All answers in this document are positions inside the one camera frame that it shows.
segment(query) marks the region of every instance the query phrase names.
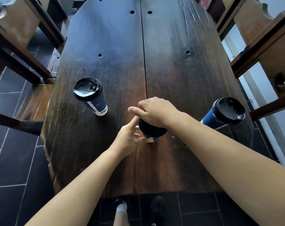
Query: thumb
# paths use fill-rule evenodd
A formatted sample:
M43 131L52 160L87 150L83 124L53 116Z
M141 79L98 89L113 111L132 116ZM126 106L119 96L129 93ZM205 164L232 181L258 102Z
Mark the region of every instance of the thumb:
M141 145L144 143L152 143L152 142L154 142L154 140L152 140L151 138L148 138L148 137L140 137L140 138L136 139L135 142L137 145Z
M147 112L145 112L144 110L141 110L140 108L137 107L129 107L128 111L132 114L134 114L135 116L138 116L139 118L144 118L147 114Z

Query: person's right hand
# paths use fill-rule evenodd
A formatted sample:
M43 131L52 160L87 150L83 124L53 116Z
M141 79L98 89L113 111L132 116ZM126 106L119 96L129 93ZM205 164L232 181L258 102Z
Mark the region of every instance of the person's right hand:
M169 101L154 97L138 102L137 107L129 107L128 111L145 122L160 128L168 128L169 121L179 113Z

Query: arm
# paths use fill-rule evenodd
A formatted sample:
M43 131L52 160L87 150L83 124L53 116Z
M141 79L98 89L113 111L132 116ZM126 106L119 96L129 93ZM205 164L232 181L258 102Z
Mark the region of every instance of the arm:
M134 133L138 117L123 126L109 149L103 152L68 186L51 199L26 226L86 226L116 166L138 145L152 142Z
M164 99L141 101L139 108L129 111L177 135L258 224L285 225L285 167L201 124Z

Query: black plastic lid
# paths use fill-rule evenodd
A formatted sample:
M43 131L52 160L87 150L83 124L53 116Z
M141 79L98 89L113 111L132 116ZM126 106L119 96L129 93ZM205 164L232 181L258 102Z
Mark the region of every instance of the black plastic lid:
M139 119L138 125L145 136L152 138L161 137L167 132L167 129L150 125L142 119Z
M102 84L99 80L92 77L81 78L73 88L74 96L82 102L88 102L97 98L102 91Z
M244 106L235 98L223 97L212 105L215 116L225 124L239 124L246 117Z

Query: dark wood tabletop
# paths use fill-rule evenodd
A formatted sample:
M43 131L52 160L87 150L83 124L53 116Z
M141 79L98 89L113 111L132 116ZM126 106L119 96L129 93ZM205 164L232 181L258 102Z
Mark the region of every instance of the dark wood tabletop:
M74 97L83 77L103 84L106 115L96 116ZM71 20L42 132L55 183L68 185L133 118L128 107L154 96L199 121L220 97L246 107L215 24L194 0L88 0ZM249 116L219 131L251 145ZM168 131L122 160L104 196L219 190Z

